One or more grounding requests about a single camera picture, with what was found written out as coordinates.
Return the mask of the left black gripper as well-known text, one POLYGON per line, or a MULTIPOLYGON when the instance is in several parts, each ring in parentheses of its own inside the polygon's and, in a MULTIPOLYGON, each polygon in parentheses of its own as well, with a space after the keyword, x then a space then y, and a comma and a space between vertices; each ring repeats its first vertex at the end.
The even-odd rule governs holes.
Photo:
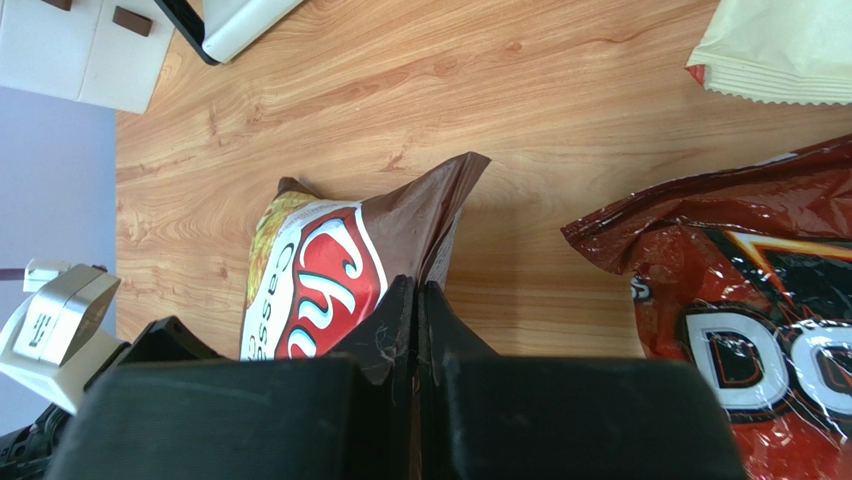
POLYGON ((42 479, 82 396, 105 372, 123 364, 220 359, 177 317, 151 322, 129 343, 100 329, 63 368, 40 365, 12 351, 22 330, 15 320, 1 333, 1 372, 48 399, 50 405, 31 424, 1 437, 1 477, 42 479))

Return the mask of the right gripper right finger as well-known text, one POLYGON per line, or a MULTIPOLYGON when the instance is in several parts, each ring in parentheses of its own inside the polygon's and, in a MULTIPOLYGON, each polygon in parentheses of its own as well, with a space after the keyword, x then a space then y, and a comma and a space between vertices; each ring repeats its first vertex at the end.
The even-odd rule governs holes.
POLYGON ((728 420, 681 361, 502 356, 418 294, 426 479, 743 479, 728 420))

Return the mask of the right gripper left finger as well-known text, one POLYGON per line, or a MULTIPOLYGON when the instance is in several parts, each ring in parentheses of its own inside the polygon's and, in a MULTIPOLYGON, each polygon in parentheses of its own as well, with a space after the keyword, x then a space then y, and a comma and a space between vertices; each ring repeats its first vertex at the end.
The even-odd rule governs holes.
POLYGON ((414 281, 311 359, 119 365, 84 394, 50 479, 405 479, 414 281))

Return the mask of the Chuba cassava chips bag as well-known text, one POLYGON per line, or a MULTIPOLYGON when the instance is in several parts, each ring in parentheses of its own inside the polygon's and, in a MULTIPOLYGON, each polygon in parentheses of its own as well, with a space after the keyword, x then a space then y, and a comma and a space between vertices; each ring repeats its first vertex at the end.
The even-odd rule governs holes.
POLYGON ((281 178, 250 247, 240 359, 329 352, 400 275, 445 285, 460 212, 490 162, 468 152, 358 201, 281 178))

